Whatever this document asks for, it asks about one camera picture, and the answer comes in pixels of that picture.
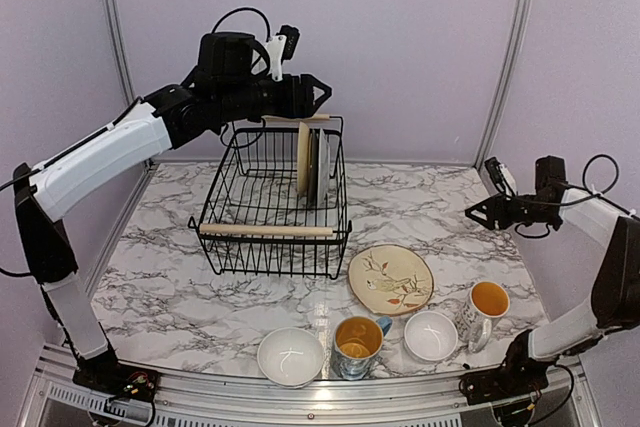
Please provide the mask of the grey reindeer plate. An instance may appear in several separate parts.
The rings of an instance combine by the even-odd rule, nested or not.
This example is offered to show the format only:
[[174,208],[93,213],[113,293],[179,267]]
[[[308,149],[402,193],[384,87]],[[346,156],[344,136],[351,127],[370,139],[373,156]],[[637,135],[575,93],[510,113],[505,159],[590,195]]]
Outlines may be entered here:
[[311,147],[311,160],[310,160],[310,173],[307,185],[307,207],[309,209],[315,208],[317,205],[318,197],[318,185],[319,185],[319,170],[320,170],[320,129],[313,129],[311,131],[310,147]]

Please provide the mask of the pale yellow round plate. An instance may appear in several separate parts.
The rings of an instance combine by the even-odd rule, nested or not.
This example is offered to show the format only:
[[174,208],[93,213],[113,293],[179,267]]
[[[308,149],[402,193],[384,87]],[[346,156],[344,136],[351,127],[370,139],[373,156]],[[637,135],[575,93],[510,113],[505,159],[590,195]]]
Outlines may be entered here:
[[308,175],[310,165],[310,137],[311,130],[305,122],[300,122],[298,126],[297,143],[297,173],[296,189],[299,197],[305,196],[308,188]]

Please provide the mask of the red and teal plate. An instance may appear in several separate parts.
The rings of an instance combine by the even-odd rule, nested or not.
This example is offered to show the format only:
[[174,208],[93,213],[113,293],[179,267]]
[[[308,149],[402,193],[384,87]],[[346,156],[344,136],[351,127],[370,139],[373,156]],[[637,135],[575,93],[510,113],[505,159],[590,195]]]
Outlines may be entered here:
[[318,179],[317,179],[317,202],[319,205],[325,203],[329,190],[330,181],[330,143],[324,129],[319,130],[318,135]]

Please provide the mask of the cream bird pattern plate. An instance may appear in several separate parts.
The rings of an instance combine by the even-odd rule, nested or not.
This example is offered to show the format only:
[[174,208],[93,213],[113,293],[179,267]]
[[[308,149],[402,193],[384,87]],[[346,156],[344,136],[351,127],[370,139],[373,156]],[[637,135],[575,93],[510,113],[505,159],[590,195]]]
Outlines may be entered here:
[[362,250],[350,260],[347,275],[355,298],[376,315],[394,317],[420,310],[435,290],[426,261],[394,244]]

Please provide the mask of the black wire dish rack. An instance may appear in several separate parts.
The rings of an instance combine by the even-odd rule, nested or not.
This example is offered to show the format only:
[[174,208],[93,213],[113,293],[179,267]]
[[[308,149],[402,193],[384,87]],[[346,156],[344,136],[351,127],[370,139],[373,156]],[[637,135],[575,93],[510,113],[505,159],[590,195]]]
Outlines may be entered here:
[[[329,190],[311,209],[296,189],[300,122],[324,129],[330,143]],[[330,114],[232,126],[202,211],[189,220],[215,274],[337,279],[352,231],[343,130]]]

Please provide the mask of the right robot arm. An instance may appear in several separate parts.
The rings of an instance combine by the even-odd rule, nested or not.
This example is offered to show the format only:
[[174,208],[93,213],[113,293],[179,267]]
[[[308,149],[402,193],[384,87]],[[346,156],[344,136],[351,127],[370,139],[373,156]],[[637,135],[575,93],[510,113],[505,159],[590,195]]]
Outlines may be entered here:
[[543,386],[549,367],[579,355],[607,336],[639,325],[639,215],[608,199],[608,187],[595,189],[568,180],[556,156],[536,160],[534,190],[518,191],[506,166],[492,157],[485,169],[496,192],[468,208],[467,218],[492,230],[541,225],[548,233],[566,228],[563,240],[544,243],[535,258],[557,268],[555,293],[566,295],[564,312],[546,324],[518,334],[504,360],[463,378],[463,390],[480,394],[495,388],[515,395]]

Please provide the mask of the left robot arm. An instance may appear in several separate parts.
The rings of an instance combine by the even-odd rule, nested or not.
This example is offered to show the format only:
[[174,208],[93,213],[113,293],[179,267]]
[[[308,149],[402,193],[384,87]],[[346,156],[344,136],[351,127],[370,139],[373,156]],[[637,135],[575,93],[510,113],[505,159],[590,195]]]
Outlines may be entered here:
[[79,372],[102,390],[119,391],[126,370],[79,284],[65,215],[129,168],[206,131],[221,134],[231,122],[258,122],[265,116],[312,117],[332,89],[311,74],[283,73],[298,38],[290,26],[265,43],[248,33],[207,33],[196,65],[181,83],[134,101],[115,121],[56,156],[14,170],[10,184],[29,274],[74,348]]

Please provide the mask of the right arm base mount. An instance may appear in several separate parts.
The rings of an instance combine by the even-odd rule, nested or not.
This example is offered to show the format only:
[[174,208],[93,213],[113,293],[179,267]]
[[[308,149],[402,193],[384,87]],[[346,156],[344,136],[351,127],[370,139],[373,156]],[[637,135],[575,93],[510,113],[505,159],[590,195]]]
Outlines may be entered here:
[[497,402],[545,389],[549,385],[546,368],[542,370],[506,367],[467,372],[459,382],[459,391],[470,406]]

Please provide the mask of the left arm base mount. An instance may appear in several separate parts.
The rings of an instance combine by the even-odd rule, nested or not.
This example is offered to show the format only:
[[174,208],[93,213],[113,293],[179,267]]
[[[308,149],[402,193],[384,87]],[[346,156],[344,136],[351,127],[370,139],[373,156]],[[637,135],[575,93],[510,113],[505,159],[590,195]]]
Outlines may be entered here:
[[126,364],[99,367],[97,370],[77,369],[73,383],[107,394],[112,400],[133,399],[151,403],[155,399],[160,374],[156,370]]

